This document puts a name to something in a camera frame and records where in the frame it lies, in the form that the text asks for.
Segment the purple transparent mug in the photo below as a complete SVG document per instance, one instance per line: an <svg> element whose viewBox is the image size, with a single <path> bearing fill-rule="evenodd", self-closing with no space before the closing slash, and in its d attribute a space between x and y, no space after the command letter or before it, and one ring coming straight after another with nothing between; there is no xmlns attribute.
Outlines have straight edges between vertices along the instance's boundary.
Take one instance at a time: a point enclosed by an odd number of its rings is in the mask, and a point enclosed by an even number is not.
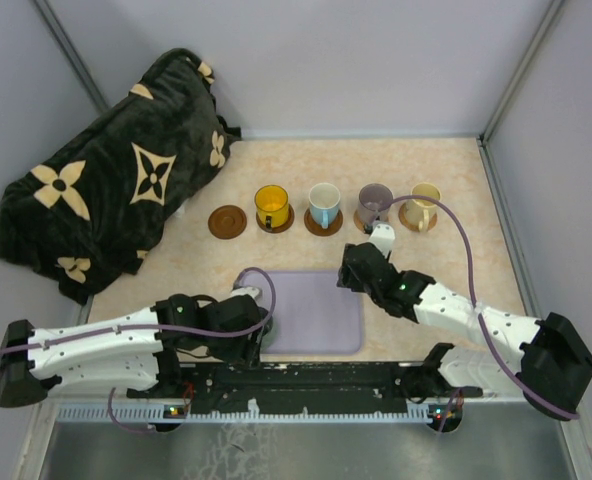
<svg viewBox="0 0 592 480"><path fill-rule="evenodd" d="M387 186L380 183L365 185L359 192L356 210L361 224L387 222L392 201L393 193Z"/></svg>

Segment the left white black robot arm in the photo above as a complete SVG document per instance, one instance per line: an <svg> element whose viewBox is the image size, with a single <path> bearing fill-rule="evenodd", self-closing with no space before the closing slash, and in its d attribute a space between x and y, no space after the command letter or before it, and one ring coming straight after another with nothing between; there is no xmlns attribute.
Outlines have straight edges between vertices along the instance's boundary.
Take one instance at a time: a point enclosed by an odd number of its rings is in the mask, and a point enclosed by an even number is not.
<svg viewBox="0 0 592 480"><path fill-rule="evenodd" d="M171 397L184 384L178 354L205 348L213 359L255 366L273 327L271 308L253 288L222 301L175 294L152 307L70 328L10 323L0 347L0 407L34 405L50 396Z"/></svg>

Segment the yellow transparent mug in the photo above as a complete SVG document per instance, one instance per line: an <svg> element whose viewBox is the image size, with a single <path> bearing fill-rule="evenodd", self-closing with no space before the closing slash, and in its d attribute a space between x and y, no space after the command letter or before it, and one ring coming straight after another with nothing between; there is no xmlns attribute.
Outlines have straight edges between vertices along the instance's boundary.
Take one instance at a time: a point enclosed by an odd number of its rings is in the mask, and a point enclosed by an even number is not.
<svg viewBox="0 0 592 480"><path fill-rule="evenodd" d="M254 197L256 213L266 227L275 228L287 221L289 197L287 191L278 185L261 187Z"/></svg>

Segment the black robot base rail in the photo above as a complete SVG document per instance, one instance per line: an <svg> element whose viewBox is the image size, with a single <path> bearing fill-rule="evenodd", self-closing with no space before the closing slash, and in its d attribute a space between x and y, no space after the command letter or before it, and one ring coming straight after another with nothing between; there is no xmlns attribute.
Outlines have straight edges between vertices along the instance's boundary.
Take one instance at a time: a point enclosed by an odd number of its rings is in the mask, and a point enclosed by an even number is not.
<svg viewBox="0 0 592 480"><path fill-rule="evenodd" d="M398 362L262 363L255 368L225 363L184 363L131 399L190 402L194 414L243 413L255 400L262 414L405 413L409 400L448 398L456 388L437 363Z"/></svg>

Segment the grey ceramic mug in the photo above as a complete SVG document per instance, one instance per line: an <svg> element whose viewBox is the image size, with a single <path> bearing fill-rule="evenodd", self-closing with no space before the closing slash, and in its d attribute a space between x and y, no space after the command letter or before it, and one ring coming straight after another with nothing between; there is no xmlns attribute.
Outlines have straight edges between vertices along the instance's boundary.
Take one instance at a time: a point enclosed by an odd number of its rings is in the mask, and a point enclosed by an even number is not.
<svg viewBox="0 0 592 480"><path fill-rule="evenodd" d="M261 347L263 350L268 350L274 343L278 332L278 327L275 325L273 319L270 319L263 330L263 337Z"/></svg>

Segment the white mug blue handle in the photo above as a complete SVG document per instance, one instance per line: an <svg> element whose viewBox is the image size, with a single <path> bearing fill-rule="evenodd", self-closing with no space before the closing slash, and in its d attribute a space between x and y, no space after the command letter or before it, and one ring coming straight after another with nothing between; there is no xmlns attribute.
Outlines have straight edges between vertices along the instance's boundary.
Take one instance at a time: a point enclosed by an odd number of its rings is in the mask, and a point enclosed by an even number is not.
<svg viewBox="0 0 592 480"><path fill-rule="evenodd" d="M341 194L331 183L314 185L308 195L309 213L313 221L323 229L328 229L339 213Z"/></svg>

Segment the cream yellow ceramic mug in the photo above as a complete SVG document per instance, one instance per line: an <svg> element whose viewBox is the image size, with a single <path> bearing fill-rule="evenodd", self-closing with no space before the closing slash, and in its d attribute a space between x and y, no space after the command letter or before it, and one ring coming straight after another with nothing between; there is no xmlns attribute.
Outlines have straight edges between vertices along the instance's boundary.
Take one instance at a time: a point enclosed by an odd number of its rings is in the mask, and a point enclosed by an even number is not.
<svg viewBox="0 0 592 480"><path fill-rule="evenodd" d="M441 200L441 192L434 184L419 183L412 188L411 194L414 198L406 201L405 216L421 230L426 229L430 218L437 214L434 200Z"/></svg>

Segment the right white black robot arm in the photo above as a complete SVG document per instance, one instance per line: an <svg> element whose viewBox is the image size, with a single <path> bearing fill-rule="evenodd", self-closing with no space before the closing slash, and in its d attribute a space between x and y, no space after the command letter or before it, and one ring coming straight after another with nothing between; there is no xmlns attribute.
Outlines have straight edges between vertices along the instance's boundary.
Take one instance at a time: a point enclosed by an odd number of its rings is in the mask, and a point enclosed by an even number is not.
<svg viewBox="0 0 592 480"><path fill-rule="evenodd" d="M397 271L370 242L344 247L337 285L368 295L394 318L450 330L487 347L534 408L557 420L578 417L592 380L592 354L567 317L551 312L541 319L474 305L429 275Z"/></svg>

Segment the dark brown wooden coaster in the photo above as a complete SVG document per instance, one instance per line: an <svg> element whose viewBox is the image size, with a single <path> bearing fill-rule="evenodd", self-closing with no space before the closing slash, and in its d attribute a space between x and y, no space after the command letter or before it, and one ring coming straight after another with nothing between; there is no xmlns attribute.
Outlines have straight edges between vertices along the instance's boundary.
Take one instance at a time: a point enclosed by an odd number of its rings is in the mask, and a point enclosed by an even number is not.
<svg viewBox="0 0 592 480"><path fill-rule="evenodd" d="M221 240L230 240L241 235L247 227L245 212L235 205L216 208L208 218L210 233Z"/></svg>

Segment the light woven rattan coaster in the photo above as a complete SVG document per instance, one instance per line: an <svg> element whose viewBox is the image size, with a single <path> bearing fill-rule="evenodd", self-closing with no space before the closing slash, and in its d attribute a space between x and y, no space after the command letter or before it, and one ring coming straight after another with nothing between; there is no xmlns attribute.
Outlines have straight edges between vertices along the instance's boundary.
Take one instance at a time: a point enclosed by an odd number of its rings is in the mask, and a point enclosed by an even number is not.
<svg viewBox="0 0 592 480"><path fill-rule="evenodd" d="M361 217L359 212L355 211L353 221L361 233L371 235L377 223L388 223L389 218L387 212L367 212L364 217Z"/></svg>

